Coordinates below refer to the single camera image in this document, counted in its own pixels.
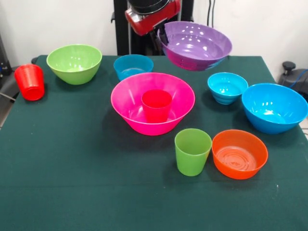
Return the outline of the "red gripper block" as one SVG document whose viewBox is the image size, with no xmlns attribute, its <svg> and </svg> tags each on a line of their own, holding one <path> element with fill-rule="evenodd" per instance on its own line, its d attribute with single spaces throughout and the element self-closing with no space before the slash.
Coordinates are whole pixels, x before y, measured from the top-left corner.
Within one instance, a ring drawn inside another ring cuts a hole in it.
<svg viewBox="0 0 308 231">
<path fill-rule="evenodd" d="M 129 0 L 125 17 L 136 34 L 144 36 L 149 33 L 154 49 L 161 50 L 157 35 L 153 30 L 179 12 L 179 0 Z M 167 46 L 168 38 L 164 26 L 160 26 L 158 36 Z"/>
</svg>

